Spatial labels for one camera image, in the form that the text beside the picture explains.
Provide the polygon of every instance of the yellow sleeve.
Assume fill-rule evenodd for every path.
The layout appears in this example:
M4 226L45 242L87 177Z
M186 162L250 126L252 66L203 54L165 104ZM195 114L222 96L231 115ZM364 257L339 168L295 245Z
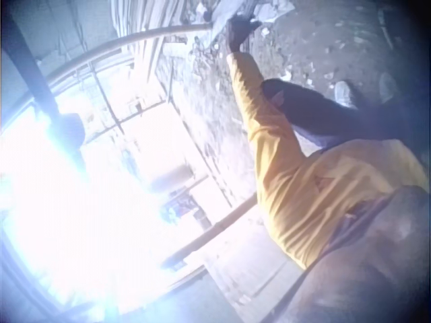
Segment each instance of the yellow sleeve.
M287 118L263 96L263 77L252 56L235 52L227 60L236 102L254 148L258 204L272 226L281 217L287 187L305 155ZM285 228L270 230L278 236L276 231Z

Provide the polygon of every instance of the bright light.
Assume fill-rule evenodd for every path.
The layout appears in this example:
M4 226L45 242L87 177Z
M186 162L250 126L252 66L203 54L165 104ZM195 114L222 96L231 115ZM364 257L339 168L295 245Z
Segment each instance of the bright light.
M101 152L84 182L31 110L4 142L1 168L11 176L15 209L3 229L30 271L45 274L50 293L61 303L74 293L85 300L113 293L120 312L159 294L167 274L158 263L178 247L178 234L130 174Z

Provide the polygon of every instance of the shoe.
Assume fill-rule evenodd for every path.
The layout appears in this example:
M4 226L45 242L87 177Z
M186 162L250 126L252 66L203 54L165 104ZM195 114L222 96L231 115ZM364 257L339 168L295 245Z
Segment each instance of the shoe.
M387 72L384 72L380 76L380 80L378 81L378 90L380 92L380 100L382 104L393 99L399 93L397 83Z
M340 106L349 109L358 109L355 105L355 97L352 93L352 89L345 81L339 81L335 84L335 101Z

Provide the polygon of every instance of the dark glove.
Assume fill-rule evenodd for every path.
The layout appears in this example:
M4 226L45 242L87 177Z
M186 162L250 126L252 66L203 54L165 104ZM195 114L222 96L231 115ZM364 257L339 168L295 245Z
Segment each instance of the dark glove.
M239 52L241 44L262 24L261 22L251 22L251 19L251 17L234 15L228 20L226 26L228 53Z

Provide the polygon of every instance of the concrete floor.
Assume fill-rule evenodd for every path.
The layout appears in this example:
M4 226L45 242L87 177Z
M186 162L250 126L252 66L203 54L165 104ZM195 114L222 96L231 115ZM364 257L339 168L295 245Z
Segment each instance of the concrete floor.
M363 108L379 103L378 79L387 71L403 94L429 89L429 62L414 25L396 8L386 11L395 48L391 50L378 22L378 6L365 0L300 0L296 9L255 32L252 54L265 78L288 70L291 82L333 98L332 85L349 80L362 94ZM269 34L262 35L268 28ZM208 50L195 50L193 64L173 59L172 96L204 152L219 185L232 203L255 191L253 158L234 100L224 33ZM158 76L165 83L171 61L161 58ZM300 138L305 154L318 147Z

